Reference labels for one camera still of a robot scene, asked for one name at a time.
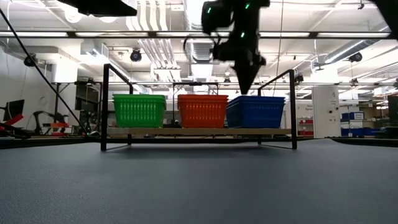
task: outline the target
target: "wooden board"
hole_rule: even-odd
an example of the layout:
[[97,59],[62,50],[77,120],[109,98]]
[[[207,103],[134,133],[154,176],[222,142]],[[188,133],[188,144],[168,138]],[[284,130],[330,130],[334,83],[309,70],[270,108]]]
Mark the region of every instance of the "wooden board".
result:
[[291,130],[274,128],[108,128],[108,134],[265,135],[291,134]]

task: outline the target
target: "orange basket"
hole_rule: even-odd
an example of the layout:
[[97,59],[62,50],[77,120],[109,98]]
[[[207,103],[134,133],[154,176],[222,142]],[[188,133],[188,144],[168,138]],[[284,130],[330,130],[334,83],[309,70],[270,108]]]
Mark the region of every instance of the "orange basket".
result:
[[179,95],[183,128],[223,128],[228,96]]

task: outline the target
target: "ceiling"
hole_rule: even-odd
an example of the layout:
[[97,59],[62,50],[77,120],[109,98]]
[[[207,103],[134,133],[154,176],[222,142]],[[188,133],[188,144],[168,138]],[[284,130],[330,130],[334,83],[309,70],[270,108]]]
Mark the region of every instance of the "ceiling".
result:
[[[138,11],[141,15],[142,3],[146,2],[146,22],[150,30],[150,1],[138,0]],[[155,1],[157,5],[156,16],[159,18],[160,1]],[[187,18],[184,12],[184,3],[203,4],[203,0],[165,0],[165,21],[168,30],[182,31],[187,29]],[[335,31],[335,32],[367,32],[373,27],[384,22],[375,5],[369,1],[364,1],[365,7],[358,10],[359,0],[272,0],[270,8],[261,9],[261,31]],[[13,2],[0,0],[1,9],[7,13],[9,20],[16,30],[82,30],[82,31],[104,31],[104,30],[129,30],[126,25],[126,18],[118,18],[114,22],[106,23],[95,17],[82,17],[78,22],[71,23],[65,18],[65,8],[60,7],[57,1],[40,0],[13,0]],[[7,30],[4,21],[0,21],[0,29]],[[142,60],[132,62],[130,54],[133,48],[142,47],[137,39],[95,39],[91,40],[96,45],[104,44],[109,48],[109,58],[115,61],[125,71],[130,73],[135,80],[152,81],[151,65],[153,64],[146,53],[141,50]],[[92,76],[100,79],[102,76],[102,64],[93,62],[89,55],[81,51],[70,50],[73,45],[81,45],[83,40],[53,40],[24,39],[26,45],[32,46],[55,46],[60,47],[90,67],[80,69],[79,75]],[[182,39],[171,39],[173,55],[180,68],[181,78],[192,77],[192,60],[187,57],[183,50]],[[264,82],[277,74],[288,69],[296,68],[306,60],[317,61],[315,55],[327,55],[352,40],[289,40],[289,39],[262,39],[259,42],[259,50],[267,59],[267,65],[263,66],[258,73],[258,81]],[[363,50],[363,60],[359,63],[349,63],[339,61],[326,68],[337,69],[340,81],[348,82],[352,77],[369,74],[377,71],[381,67],[390,65],[398,61],[398,49],[395,40],[382,40]],[[234,72],[230,69],[231,63],[215,62],[211,67],[211,77],[208,80],[222,82],[225,73],[229,72],[232,81]],[[313,70],[310,63],[303,70],[307,80],[311,80]],[[398,67],[392,66],[388,72],[376,74],[368,82],[377,82],[384,77],[398,75]]]

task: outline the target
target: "computer monitor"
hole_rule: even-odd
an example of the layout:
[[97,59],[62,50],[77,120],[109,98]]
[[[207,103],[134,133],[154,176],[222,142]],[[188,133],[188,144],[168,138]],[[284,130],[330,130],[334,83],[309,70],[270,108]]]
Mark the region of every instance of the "computer monitor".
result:
[[12,101],[12,102],[8,102],[6,104],[6,107],[4,108],[5,112],[4,112],[4,117],[3,117],[3,121],[8,121],[11,118],[22,114],[23,110],[24,110],[24,104],[25,104],[25,100],[17,100],[17,101]]

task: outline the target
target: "green basket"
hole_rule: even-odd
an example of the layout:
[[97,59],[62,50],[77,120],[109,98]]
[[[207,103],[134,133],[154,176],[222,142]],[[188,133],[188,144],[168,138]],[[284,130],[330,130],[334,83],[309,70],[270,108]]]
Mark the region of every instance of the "green basket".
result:
[[166,99],[163,95],[113,95],[120,128],[161,128]]

